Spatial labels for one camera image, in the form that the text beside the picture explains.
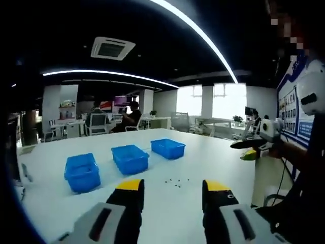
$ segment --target led light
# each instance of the led light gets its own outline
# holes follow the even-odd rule
[[[199,36],[211,47],[211,49],[218,55],[219,59],[225,66],[225,68],[228,70],[230,76],[234,80],[234,83],[238,84],[238,81],[235,77],[234,72],[230,68],[229,64],[223,57],[222,53],[219,51],[219,49],[214,45],[214,43],[211,41],[211,39],[203,32],[203,30],[198,27],[197,24],[193,22],[190,18],[188,18],[183,12],[181,12],[179,9],[175,8],[173,5],[170,3],[167,3],[165,0],[150,0],[163,8],[167,9],[168,11],[172,12],[175,14],[177,17],[179,17],[181,20],[183,20],[186,24],[188,24],[196,33],[199,34]]]
[[[67,73],[100,73],[100,74],[111,74],[111,75],[122,75],[122,76],[128,76],[132,78],[138,78],[138,79],[143,79],[143,80],[149,80],[153,81],[156,83],[164,84],[164,85],[169,85],[174,88],[178,88],[176,85],[172,85],[163,81],[159,80],[154,80],[142,76],[137,76],[137,75],[131,75],[131,74],[125,74],[125,73],[118,73],[118,72],[113,72],[113,71],[102,71],[102,70],[64,70],[64,71],[56,71],[56,72],[50,72],[50,73],[45,73],[43,76],[48,76],[48,75],[58,75],[58,74],[67,74]]]

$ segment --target hand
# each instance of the hand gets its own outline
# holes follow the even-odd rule
[[[282,158],[280,151],[278,149],[276,149],[276,148],[270,148],[269,149],[269,156],[273,157],[273,158],[276,158],[276,159],[281,159]]]

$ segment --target white table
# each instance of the white table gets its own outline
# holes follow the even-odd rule
[[[165,126],[163,129],[170,129],[172,127],[172,122],[170,117],[143,117],[141,120],[152,121],[152,120],[166,120]]]
[[[150,141],[166,137],[186,144],[184,157],[168,161],[151,152]],[[149,153],[148,170],[131,177],[119,172],[110,148],[127,144]],[[142,178],[145,195],[138,243],[205,243],[202,180],[217,180],[230,187],[240,203],[251,204],[255,164],[240,160],[243,151],[230,148],[230,144],[166,129],[38,144],[30,154],[18,156],[19,164],[24,163],[34,178],[29,183],[22,177],[26,187],[23,205],[45,242],[51,242],[72,231],[74,222],[96,203],[105,202],[122,180]],[[74,195],[63,177],[64,167],[67,157],[86,153],[94,154],[102,185],[90,193]]]
[[[85,124],[85,120],[77,119],[76,121],[68,122],[68,123],[65,123],[65,124],[51,125],[51,130],[55,130],[57,128],[62,128],[62,127],[67,126],[67,125],[79,125],[80,135],[84,135],[85,134],[85,132],[84,132],[84,124]]]

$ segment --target computer monitor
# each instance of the computer monitor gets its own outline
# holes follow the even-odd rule
[[[126,106],[126,105],[129,105],[131,101],[132,101],[132,96],[115,97],[114,105],[115,106]]]
[[[247,116],[253,116],[253,111],[255,111],[255,108],[249,108],[249,107],[245,107],[245,115]]]
[[[119,108],[118,113],[120,114],[126,113],[126,108]]]

